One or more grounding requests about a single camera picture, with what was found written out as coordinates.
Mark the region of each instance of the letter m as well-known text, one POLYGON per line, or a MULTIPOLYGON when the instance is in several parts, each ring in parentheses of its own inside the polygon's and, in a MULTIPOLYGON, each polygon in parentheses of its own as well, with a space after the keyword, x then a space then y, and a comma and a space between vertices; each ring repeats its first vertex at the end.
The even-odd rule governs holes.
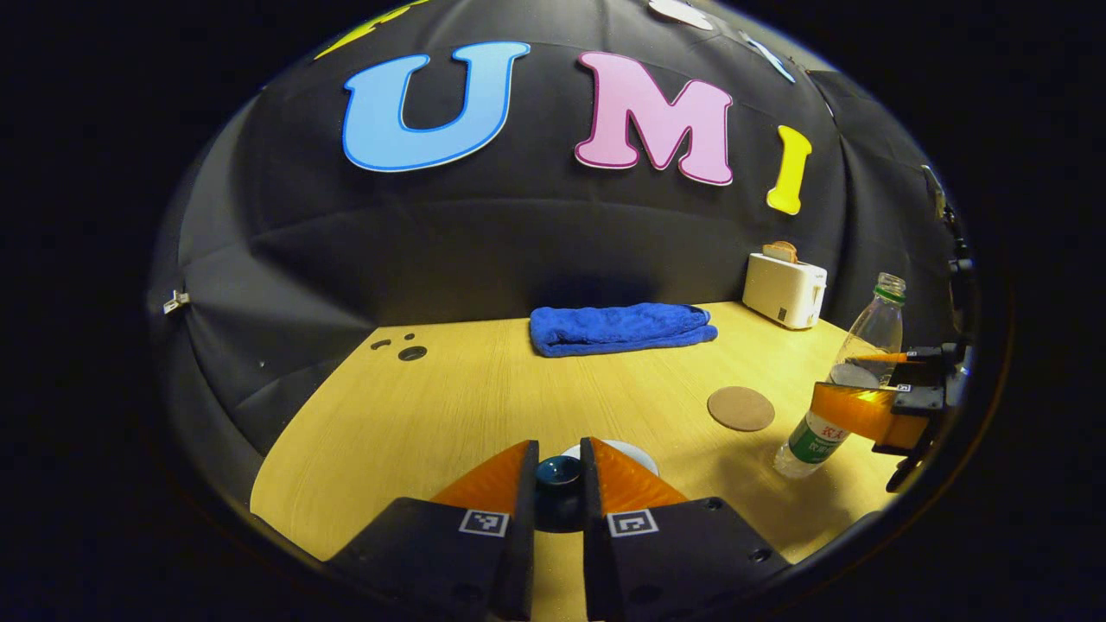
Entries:
POLYGON ((655 168, 668 167, 684 135, 690 132, 680 172, 717 186, 733 180, 727 163, 726 115, 733 104, 729 93, 692 80, 669 104, 653 76, 634 59, 584 52, 580 62, 595 74, 595 116, 592 137, 576 145, 576 159, 598 168, 637 164, 638 153, 629 146, 633 120, 655 168))

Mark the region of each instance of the white toaster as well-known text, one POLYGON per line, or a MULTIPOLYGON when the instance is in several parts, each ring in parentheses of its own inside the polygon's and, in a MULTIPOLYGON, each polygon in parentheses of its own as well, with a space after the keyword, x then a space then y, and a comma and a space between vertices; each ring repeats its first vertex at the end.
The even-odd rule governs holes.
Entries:
POLYGON ((808 329, 818 323, 825 289, 825 268, 754 252, 749 256, 741 301, 789 329, 808 329))

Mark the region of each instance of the folded towel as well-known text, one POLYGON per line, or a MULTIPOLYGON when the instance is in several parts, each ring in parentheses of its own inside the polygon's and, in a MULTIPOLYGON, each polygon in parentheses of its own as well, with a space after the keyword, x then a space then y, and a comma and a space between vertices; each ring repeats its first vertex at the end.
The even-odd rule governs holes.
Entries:
POLYGON ((607 309, 551 309, 530 314, 530 339, 544 356, 608 354, 710 341, 710 312, 689 304, 643 302, 607 309))

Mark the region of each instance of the water bottle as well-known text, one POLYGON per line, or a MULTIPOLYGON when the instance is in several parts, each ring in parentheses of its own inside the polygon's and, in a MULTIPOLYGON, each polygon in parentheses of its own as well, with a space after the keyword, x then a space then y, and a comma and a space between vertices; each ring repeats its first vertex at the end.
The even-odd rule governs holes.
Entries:
MULTIPOLYGON (((902 349, 902 304, 906 302, 906 282, 880 272, 872 303, 853 322, 834 360, 826 382, 865 388, 887 386, 895 363, 857 361, 856 356, 869 354, 897 354, 902 349)), ((791 478, 806 477, 817 470, 848 437, 842 429, 817 413, 807 411, 787 440, 775 453, 773 466, 791 478)))

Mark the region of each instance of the table surface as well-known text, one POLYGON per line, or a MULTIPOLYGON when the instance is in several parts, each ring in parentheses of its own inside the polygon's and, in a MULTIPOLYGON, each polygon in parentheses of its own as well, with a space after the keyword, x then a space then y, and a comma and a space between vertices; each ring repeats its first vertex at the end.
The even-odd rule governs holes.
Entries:
MULTIPOLYGON (((714 341, 564 359, 534 352, 528 319, 379 328, 284 429, 250 509, 326 560, 396 497, 428 499, 520 440, 538 440, 545 458, 595 436, 640 447, 688 498, 724 498, 797 562, 894 498, 884 486, 900 458, 854 438, 805 479, 778 475, 772 455, 846 333, 825 321, 791 331, 735 302, 699 307, 714 341), (413 345, 426 355, 401 361, 413 345), (773 423, 716 423, 707 398, 723 386, 763 394, 773 423)), ((584 620, 582 535, 536 532, 534 567, 533 619, 584 620)))

